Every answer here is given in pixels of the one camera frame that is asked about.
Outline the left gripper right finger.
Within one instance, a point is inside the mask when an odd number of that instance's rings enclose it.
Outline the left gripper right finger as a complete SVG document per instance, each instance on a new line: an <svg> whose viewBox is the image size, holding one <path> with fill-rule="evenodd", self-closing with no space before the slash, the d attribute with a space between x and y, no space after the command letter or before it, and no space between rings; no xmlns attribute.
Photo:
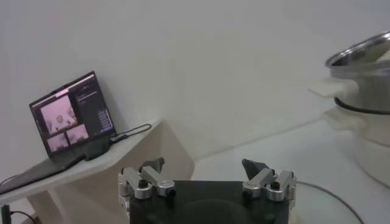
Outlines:
<svg viewBox="0 0 390 224"><path fill-rule="evenodd" d="M294 172L284 170L278 174L265 163L249 159L243 159L241 164L249 179L243 183L246 197L266 197L274 202L296 199L297 178Z"/></svg>

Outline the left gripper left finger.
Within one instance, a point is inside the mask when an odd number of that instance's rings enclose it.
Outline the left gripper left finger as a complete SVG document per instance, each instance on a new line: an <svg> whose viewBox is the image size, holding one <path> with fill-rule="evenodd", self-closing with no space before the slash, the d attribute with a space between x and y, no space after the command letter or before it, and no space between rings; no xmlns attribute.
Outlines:
<svg viewBox="0 0 390 224"><path fill-rule="evenodd" d="M164 158L144 162L138 169L124 167L118 172L119 203L126 211L130 210L130 200L148 200L156 193L163 198L176 196L175 182L165 178L162 168Z"/></svg>

